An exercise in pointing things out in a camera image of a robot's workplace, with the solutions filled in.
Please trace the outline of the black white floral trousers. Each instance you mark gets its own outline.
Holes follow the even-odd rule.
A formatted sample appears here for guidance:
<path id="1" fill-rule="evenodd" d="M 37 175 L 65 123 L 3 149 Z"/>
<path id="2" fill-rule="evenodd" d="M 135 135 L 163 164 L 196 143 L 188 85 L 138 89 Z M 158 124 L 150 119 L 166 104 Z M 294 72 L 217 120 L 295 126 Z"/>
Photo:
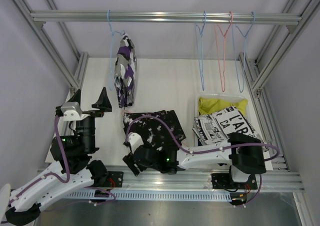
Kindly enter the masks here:
<path id="1" fill-rule="evenodd" d="M 175 110 L 124 112 L 123 129 L 125 133 L 139 134 L 147 147 L 158 151 L 176 148 L 175 141 L 182 143 L 187 138 Z"/>

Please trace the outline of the pink wire hanger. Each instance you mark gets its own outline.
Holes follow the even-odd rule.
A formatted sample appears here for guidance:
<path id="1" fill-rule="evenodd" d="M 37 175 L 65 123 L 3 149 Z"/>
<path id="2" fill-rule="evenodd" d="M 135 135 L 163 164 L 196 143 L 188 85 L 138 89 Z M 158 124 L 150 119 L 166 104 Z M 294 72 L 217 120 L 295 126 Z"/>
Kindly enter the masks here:
<path id="1" fill-rule="evenodd" d="M 124 117 L 126 114 L 131 114 L 131 112 L 129 110 L 123 109 L 121 111 L 121 116 Z"/>
<path id="2" fill-rule="evenodd" d="M 225 31 L 223 31 L 219 24 L 214 25 L 214 36 L 215 36 L 215 46 L 216 46 L 216 52 L 217 52 L 217 62 L 218 62 L 218 70 L 219 70 L 219 78 L 220 78 L 220 86 L 221 91 L 225 92 L 226 90 L 226 40 L 228 32 L 233 25 L 234 15 L 233 12 L 229 12 L 229 24 Z M 223 50 L 222 50 L 222 58 L 220 58 L 220 47 L 219 47 L 219 37 L 218 32 L 220 32 L 222 38 L 223 38 Z"/>

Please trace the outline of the white newspaper print trousers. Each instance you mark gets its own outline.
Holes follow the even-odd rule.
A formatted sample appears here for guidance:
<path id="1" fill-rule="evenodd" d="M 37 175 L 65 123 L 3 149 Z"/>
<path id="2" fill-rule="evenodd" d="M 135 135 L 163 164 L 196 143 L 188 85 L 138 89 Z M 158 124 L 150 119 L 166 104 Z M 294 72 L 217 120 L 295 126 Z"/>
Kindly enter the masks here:
<path id="1" fill-rule="evenodd" d="M 192 130 L 203 145 L 211 145 L 229 139 L 231 133 L 241 133 L 263 141 L 257 131 L 234 106 L 218 112 L 194 118 Z"/>

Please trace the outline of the yellow-green trousers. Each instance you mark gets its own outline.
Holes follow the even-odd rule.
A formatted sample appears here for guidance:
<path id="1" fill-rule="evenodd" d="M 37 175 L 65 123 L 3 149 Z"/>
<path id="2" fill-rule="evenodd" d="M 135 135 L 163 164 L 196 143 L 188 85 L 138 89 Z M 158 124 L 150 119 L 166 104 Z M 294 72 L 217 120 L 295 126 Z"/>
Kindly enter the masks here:
<path id="1" fill-rule="evenodd" d="M 199 97 L 197 111 L 199 115 L 207 115 L 223 110 L 224 108 L 234 106 L 242 113 L 243 116 L 246 116 L 247 104 L 247 99 L 242 99 L 238 102 L 232 103 L 224 99 Z"/>

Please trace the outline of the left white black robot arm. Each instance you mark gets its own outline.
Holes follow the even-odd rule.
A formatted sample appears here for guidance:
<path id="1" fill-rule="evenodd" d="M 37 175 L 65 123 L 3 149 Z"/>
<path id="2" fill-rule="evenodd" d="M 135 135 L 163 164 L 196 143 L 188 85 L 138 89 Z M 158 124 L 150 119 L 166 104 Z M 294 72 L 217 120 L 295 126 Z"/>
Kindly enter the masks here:
<path id="1" fill-rule="evenodd" d="M 96 147 L 95 119 L 112 111 L 106 88 L 91 109 L 81 109 L 81 90 L 55 109 L 55 137 L 50 153 L 53 162 L 30 182 L 10 193 L 5 222 L 26 225 L 64 196 L 86 187 L 106 184 L 108 170 L 93 160 Z"/>

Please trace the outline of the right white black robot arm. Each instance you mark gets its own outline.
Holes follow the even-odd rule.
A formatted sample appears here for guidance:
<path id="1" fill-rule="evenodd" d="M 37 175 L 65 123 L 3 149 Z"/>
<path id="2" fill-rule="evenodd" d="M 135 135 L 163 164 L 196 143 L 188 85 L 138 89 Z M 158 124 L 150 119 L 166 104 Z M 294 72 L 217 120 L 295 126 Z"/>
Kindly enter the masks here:
<path id="1" fill-rule="evenodd" d="M 239 188 L 250 175 L 267 171 L 262 142 L 240 133 L 231 133 L 226 140 L 202 147 L 184 148 L 176 144 L 161 150 L 144 144 L 139 134 L 131 133 L 125 144 L 131 151 L 123 161 L 135 176 L 148 168 L 162 174 L 176 174 L 197 166 L 226 164 L 228 184 Z"/>

